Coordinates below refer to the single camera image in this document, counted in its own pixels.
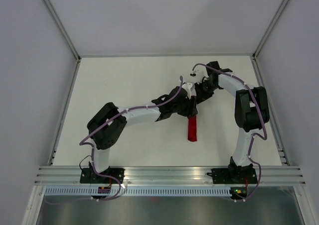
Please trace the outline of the red cloth napkin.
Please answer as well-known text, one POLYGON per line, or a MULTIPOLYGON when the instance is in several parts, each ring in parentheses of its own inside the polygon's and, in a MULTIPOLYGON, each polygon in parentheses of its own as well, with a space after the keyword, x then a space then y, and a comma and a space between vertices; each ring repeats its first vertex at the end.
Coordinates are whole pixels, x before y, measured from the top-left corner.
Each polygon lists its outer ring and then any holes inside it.
POLYGON ((188 117, 187 140, 197 142, 197 116, 188 117))

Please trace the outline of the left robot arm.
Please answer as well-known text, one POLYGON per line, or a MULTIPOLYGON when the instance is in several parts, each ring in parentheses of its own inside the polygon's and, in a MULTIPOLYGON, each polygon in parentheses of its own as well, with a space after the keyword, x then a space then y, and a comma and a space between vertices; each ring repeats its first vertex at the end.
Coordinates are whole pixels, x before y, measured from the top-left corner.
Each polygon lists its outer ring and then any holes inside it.
POLYGON ((121 108, 110 102, 96 113, 87 124, 90 137, 81 143, 91 144, 93 147, 91 177, 97 183, 108 180, 109 150, 127 126, 161 121, 176 113, 188 119, 187 140, 197 141, 196 106, 204 99, 196 94, 198 90, 191 90, 187 86, 188 83, 176 87, 169 94, 164 94, 143 106, 121 108))

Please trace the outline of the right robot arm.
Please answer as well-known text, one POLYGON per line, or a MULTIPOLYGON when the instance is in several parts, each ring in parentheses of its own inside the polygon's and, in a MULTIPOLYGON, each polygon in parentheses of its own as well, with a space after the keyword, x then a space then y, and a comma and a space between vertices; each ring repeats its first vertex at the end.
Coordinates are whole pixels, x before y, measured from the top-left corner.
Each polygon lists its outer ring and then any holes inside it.
POLYGON ((235 99, 234 118, 239 128, 234 154, 227 168, 214 168, 207 173, 214 184, 257 184, 260 173, 251 157, 255 137, 267 140, 265 124, 270 120, 266 89, 251 87, 230 69, 221 69, 217 61, 205 65, 207 73, 193 67, 197 102, 212 97, 217 89, 226 90, 235 99))

